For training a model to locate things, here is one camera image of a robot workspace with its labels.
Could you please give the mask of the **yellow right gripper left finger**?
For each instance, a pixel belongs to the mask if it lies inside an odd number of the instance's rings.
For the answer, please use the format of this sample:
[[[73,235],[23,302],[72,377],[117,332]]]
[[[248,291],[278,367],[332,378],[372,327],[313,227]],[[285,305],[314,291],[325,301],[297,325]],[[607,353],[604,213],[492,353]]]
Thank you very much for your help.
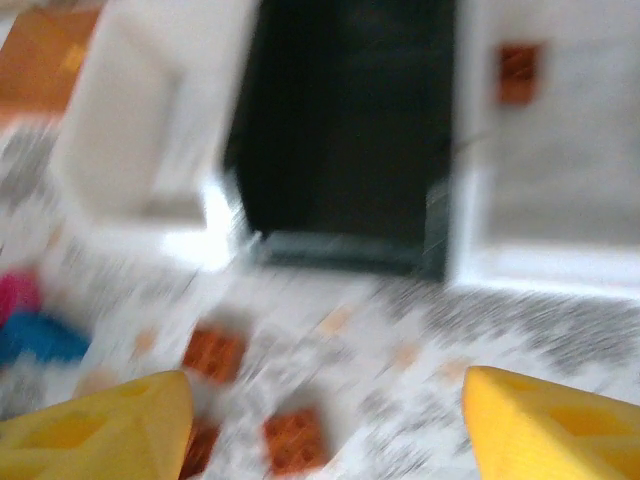
[[[187,376],[155,373],[1,424],[4,479],[176,479],[193,420]]]

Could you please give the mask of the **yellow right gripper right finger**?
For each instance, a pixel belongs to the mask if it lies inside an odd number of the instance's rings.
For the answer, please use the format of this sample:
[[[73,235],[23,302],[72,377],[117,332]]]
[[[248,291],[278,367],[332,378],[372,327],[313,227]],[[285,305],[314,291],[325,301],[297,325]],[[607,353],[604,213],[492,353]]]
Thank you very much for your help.
[[[636,479],[639,408],[488,366],[467,369],[462,411],[483,479]]]

